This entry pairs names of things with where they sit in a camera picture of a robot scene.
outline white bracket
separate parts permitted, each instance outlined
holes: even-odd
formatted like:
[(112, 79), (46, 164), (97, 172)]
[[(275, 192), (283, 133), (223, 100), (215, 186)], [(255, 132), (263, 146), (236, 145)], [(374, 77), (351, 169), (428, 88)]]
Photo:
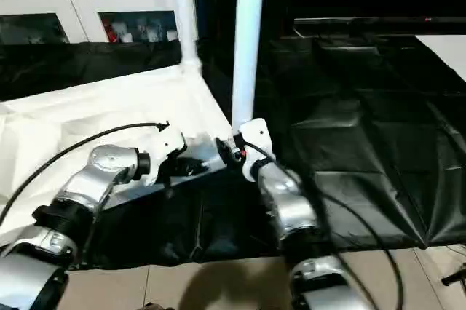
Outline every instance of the white bracket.
[[(240, 133), (245, 141), (258, 146), (275, 158), (275, 155), (272, 153), (272, 139), (270, 138), (269, 129), (264, 119), (253, 119), (252, 121), (241, 124)], [(245, 151), (246, 161), (242, 166), (242, 174), (249, 181), (255, 181), (250, 170), (256, 161), (265, 159), (266, 157), (250, 146), (245, 146)]]
[(174, 126), (168, 126), (154, 137), (147, 153), (151, 157), (151, 172), (145, 176), (144, 185), (149, 186), (155, 183), (159, 175), (160, 165), (168, 158), (172, 152), (181, 150), (185, 146), (183, 133)]

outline black tarp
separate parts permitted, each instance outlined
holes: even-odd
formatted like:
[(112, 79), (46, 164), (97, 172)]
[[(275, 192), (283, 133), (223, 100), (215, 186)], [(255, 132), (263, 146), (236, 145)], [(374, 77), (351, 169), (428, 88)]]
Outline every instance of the black tarp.
[[(227, 117), (232, 45), (200, 42)], [(175, 64), (177, 44), (0, 48), (0, 100)], [(255, 116), (281, 161), (359, 212), (390, 248), (466, 242), (466, 83), (414, 37), (262, 43)], [(377, 248), (328, 204), (341, 250)], [(223, 170), (104, 212), (86, 268), (277, 252), (256, 187)]]

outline metal part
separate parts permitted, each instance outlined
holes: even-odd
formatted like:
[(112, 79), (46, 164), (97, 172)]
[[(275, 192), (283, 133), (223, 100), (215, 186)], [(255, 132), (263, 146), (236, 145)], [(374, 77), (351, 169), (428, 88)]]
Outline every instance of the metal part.
[(305, 280), (310, 280), (328, 274), (343, 275), (344, 269), (341, 267), (341, 263), (337, 257), (327, 255), (321, 258), (307, 259), (296, 264), (291, 269), (290, 275), (294, 277), (297, 273), (301, 273)]
[(274, 163), (265, 164), (258, 172), (258, 186), (269, 209), (278, 239), (302, 228), (317, 226), (315, 211), (301, 189)]
[[(331, 274), (347, 278), (340, 260), (332, 255), (321, 258), (307, 259), (297, 264), (290, 272), (291, 279), (299, 274), (312, 286), (314, 279)], [(370, 308), (360, 295), (349, 286), (332, 285), (301, 293), (307, 307), (312, 310), (369, 310)]]
[(58, 266), (17, 253), (0, 258), (0, 304), (29, 310)]
[(69, 237), (49, 228), (31, 225), (24, 228), (17, 240), (10, 244), (1, 256), (9, 255), (16, 246), (21, 244), (33, 245), (54, 255), (76, 256), (78, 251), (78, 247)]
[(128, 183), (138, 169), (134, 148), (104, 145), (95, 148), (87, 165), (62, 187), (57, 200), (82, 204), (94, 214), (115, 184)]
[[(272, 153), (272, 139), (270, 138), (269, 129), (264, 119), (253, 119), (241, 124), (240, 133), (243, 140), (258, 146), (272, 158), (275, 158), (275, 155)], [(245, 146), (245, 151), (246, 160), (242, 166), (242, 174), (249, 181), (255, 181), (250, 170), (256, 161), (265, 159), (266, 157), (249, 146)]]
[(305, 292), (302, 297), (312, 310), (370, 310), (356, 291), (348, 285)]

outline black cable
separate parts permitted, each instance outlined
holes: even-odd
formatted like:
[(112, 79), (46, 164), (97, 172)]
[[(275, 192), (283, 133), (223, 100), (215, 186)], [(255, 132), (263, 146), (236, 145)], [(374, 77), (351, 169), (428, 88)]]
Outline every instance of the black cable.
[[(300, 183), (292, 175), (290, 175), (287, 172), (287, 170), (280, 163), (278, 163), (278, 161), (273, 156), (271, 156), (270, 154), (268, 154), (266, 151), (259, 148), (258, 146), (254, 145), (252, 143), (249, 143), (248, 141), (243, 141), (243, 143), (244, 143), (244, 145), (249, 146), (249, 147), (253, 148), (254, 150), (256, 150), (257, 152), (263, 154), (270, 161), (272, 161), (283, 173), (285, 173), (298, 187), (301, 186)], [(397, 294), (398, 294), (398, 302), (397, 302), (396, 309), (397, 310), (403, 309), (405, 294), (404, 294), (403, 278), (401, 276), (400, 268), (399, 268), (397, 262), (395, 261), (395, 259), (393, 258), (392, 253), (390, 253), (390, 251), (384, 246), (384, 243), (383, 243), (382, 239), (380, 238), (380, 236), (375, 232), (375, 230), (372, 228), (372, 226), (363, 217), (361, 217), (359, 215), (359, 213), (354, 211), (350, 206), (348, 206), (347, 204), (343, 203), (339, 199), (336, 199), (335, 197), (332, 197), (332, 196), (330, 196), (328, 194), (322, 193), (322, 195), (328, 201), (331, 201), (331, 202), (337, 204), (338, 206), (344, 208), (345, 210), (350, 212), (352, 215), (354, 215), (355, 218), (357, 218), (360, 221), (360, 223), (362, 223), (364, 225), (364, 227), (369, 231), (369, 233), (372, 235), (372, 237), (376, 240), (376, 243), (379, 246), (379, 248), (387, 256), (387, 259), (390, 262), (390, 265), (392, 267), (393, 274), (395, 275), (395, 280), (396, 280), (396, 283), (397, 283)], [(350, 274), (350, 276), (352, 276), (355, 279), (355, 281), (358, 283), (358, 285), (361, 287), (361, 290), (363, 291), (363, 293), (367, 297), (367, 299), (371, 302), (372, 306), (375, 309), (377, 309), (378, 306), (375, 304), (375, 301), (374, 301), (372, 295), (367, 290), (366, 286), (364, 286), (362, 281), (356, 276), (355, 272), (350, 268), (350, 266), (347, 264), (347, 262), (339, 254), (337, 254), (337, 257), (341, 261), (343, 267), (345, 267), (348, 270), (348, 273)]]
[(159, 130), (161, 130), (163, 129), (163, 127), (166, 127), (166, 126), (167, 126), (166, 124), (160, 124), (160, 123), (154, 123), (154, 122), (126, 124), (125, 126), (111, 128), (110, 130), (104, 130), (103, 132), (100, 132), (96, 135), (93, 135), (84, 140), (81, 140), (78, 143), (73, 144), (69, 148), (66, 148), (65, 150), (54, 155), (51, 159), (49, 159), (42, 166), (40, 166), (37, 170), (35, 170), (31, 175), (29, 175), (29, 177), (26, 180), (24, 180), (24, 182), (16, 189), (13, 195), (9, 198), (7, 204), (5, 205), (4, 209), (1, 211), (1, 214), (0, 214), (0, 226), (5, 221), (5, 218), (7, 217), (9, 210), (11, 209), (12, 205), (16, 202), (17, 198), (24, 191), (26, 186), (28, 186), (32, 180), (36, 179), (42, 172), (44, 172), (52, 163), (56, 162), (57, 160), (59, 160), (61, 157), (65, 156), (69, 152), (72, 152), (76, 148), (83, 146), (84, 144), (89, 143), (95, 139), (101, 138), (104, 135), (118, 132), (120, 130), (127, 130), (130, 128), (137, 128), (137, 127), (157, 127)]

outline robot forearm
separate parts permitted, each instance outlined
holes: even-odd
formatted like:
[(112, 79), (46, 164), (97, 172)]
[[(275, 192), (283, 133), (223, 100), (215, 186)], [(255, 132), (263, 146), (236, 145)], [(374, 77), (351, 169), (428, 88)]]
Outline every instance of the robot forearm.
[(0, 310), (55, 309), (68, 283), (66, 270), (82, 252), (113, 187), (151, 170), (157, 177), (168, 155), (184, 148), (182, 134), (171, 127), (158, 134), (154, 154), (119, 146), (95, 148), (50, 205), (36, 209), (35, 224), (2, 253)]

